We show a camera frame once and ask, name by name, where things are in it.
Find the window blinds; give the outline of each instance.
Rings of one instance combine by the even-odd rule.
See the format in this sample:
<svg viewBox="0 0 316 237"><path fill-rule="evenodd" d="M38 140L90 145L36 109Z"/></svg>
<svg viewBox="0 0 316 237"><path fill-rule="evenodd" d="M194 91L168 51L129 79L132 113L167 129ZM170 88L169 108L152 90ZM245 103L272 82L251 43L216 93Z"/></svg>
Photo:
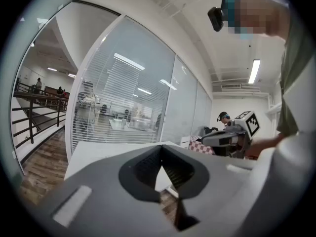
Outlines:
<svg viewBox="0 0 316 237"><path fill-rule="evenodd" d="M77 91L72 152L79 141L150 143L160 138L175 54L125 17L90 58Z"/></svg>

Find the ceiling vent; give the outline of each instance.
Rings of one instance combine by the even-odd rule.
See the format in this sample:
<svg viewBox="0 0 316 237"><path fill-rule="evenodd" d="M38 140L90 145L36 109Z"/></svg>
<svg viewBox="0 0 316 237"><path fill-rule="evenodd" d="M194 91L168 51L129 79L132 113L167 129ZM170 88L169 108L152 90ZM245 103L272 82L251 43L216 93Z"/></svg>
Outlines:
<svg viewBox="0 0 316 237"><path fill-rule="evenodd" d="M221 85L222 90L223 89L241 89L241 84L237 83L237 84L224 84Z"/></svg>

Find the glass wall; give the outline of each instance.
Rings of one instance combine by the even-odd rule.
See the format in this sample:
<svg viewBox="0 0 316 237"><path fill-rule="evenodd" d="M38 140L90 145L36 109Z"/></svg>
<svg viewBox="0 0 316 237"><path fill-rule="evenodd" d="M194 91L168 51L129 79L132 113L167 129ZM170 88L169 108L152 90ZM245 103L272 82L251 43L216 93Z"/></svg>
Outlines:
<svg viewBox="0 0 316 237"><path fill-rule="evenodd" d="M210 126L212 101L200 83L197 84L197 102L192 127L192 136L200 136L203 127Z"/></svg>
<svg viewBox="0 0 316 237"><path fill-rule="evenodd" d="M163 83L165 83L166 87L169 87L169 82ZM171 141L180 145L181 137L190 136L197 99L197 88L198 80L177 57L173 68L168 108L161 141Z"/></svg>
<svg viewBox="0 0 316 237"><path fill-rule="evenodd" d="M101 41L77 91L72 152L79 141L160 139L175 53L125 17Z"/></svg>

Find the person's hand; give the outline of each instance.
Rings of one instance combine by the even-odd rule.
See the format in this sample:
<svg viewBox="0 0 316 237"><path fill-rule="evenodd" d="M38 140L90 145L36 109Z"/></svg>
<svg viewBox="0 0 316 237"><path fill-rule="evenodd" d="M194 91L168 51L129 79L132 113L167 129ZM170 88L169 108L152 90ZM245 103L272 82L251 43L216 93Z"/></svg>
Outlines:
<svg viewBox="0 0 316 237"><path fill-rule="evenodd" d="M251 157L251 156L259 157L261 151L264 149L265 149L265 146L260 142L251 144L250 148L245 152L244 156L245 157Z"/></svg>

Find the gray plastic housing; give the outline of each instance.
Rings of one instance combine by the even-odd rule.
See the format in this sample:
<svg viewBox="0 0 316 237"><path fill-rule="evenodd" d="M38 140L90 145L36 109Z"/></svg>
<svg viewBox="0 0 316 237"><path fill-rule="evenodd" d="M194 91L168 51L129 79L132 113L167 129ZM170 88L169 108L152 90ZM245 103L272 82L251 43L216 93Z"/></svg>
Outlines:
<svg viewBox="0 0 316 237"><path fill-rule="evenodd" d="M119 182L122 165L152 147L88 165L48 194L37 210L51 218L78 187L85 185L92 189L92 194L69 227L64 228L70 236L268 234L293 210L315 174L315 136L311 133L284 139L275 152L266 150L258 161L171 147L199 161L209 172L209 181L203 190L196 197L182 200L186 213L199 223L181 232L167 220L158 203L135 199ZM51 228L47 218L42 224L46 229Z"/></svg>

